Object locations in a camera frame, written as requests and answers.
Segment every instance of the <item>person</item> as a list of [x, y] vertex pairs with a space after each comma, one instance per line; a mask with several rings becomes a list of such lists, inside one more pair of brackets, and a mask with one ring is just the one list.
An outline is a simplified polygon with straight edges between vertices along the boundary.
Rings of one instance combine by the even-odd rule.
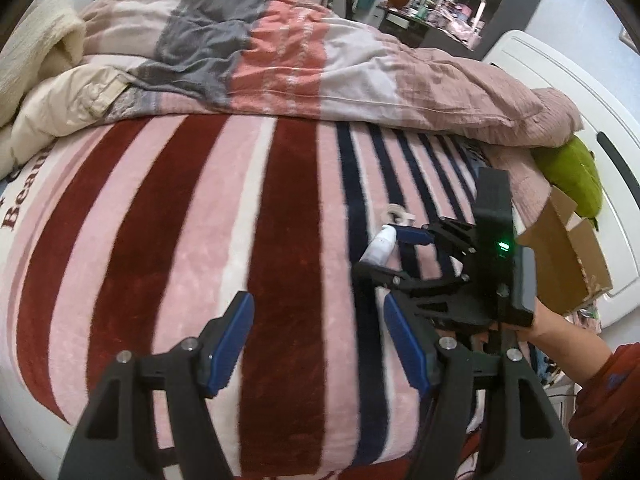
[[612, 353], [599, 336], [539, 301], [533, 326], [518, 332], [582, 387], [569, 423], [584, 443], [577, 455], [582, 480], [640, 479], [640, 343]]

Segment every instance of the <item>red sleeve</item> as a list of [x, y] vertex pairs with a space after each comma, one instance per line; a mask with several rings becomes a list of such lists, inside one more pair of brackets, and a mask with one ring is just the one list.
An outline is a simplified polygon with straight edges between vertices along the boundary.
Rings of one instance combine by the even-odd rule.
[[597, 480], [640, 416], [640, 343], [618, 348], [577, 396], [571, 436], [586, 445], [578, 453], [582, 480]]

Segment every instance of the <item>bolt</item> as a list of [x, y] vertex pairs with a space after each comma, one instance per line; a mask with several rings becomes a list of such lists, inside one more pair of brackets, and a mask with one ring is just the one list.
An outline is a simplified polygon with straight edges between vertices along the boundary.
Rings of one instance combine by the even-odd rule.
[[198, 340], [194, 337], [188, 337], [180, 343], [180, 346], [183, 350], [187, 352], [192, 352], [198, 347]]
[[517, 348], [509, 348], [507, 350], [507, 358], [509, 361], [517, 363], [518, 361], [522, 361], [522, 352]]
[[508, 298], [509, 297], [509, 287], [506, 286], [504, 283], [501, 283], [500, 285], [498, 285], [498, 290], [496, 290], [496, 294], [498, 294], [498, 296], [500, 296], [501, 298]]
[[452, 337], [441, 337], [440, 338], [440, 346], [442, 346], [445, 350], [453, 350], [456, 346], [458, 346], [458, 342]]
[[133, 354], [129, 350], [123, 350], [118, 355], [116, 355], [116, 361], [120, 364], [125, 364], [131, 361]]

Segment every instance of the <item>cardboard box flap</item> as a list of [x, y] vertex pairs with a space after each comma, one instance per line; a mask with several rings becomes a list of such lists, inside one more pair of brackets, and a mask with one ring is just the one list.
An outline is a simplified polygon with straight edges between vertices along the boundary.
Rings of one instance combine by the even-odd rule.
[[584, 301], [587, 289], [582, 268], [551, 200], [546, 202], [536, 223], [518, 237], [518, 243], [536, 253], [538, 297], [542, 303], [564, 314]]
[[580, 258], [584, 270], [584, 280], [590, 296], [613, 288], [607, 263], [602, 255], [593, 227], [583, 219], [569, 231], [569, 240]]
[[549, 199], [554, 205], [558, 218], [562, 222], [562, 225], [567, 225], [569, 219], [574, 214], [578, 204], [572, 199], [560, 191], [556, 186], [551, 188], [551, 195]]

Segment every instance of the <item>green pillow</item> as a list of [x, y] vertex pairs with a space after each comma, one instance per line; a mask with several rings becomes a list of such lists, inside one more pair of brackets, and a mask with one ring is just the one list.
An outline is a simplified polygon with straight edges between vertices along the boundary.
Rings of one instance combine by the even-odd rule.
[[577, 203], [578, 216], [595, 223], [602, 209], [602, 184], [584, 143], [572, 136], [560, 148], [533, 148], [531, 153], [546, 179]]

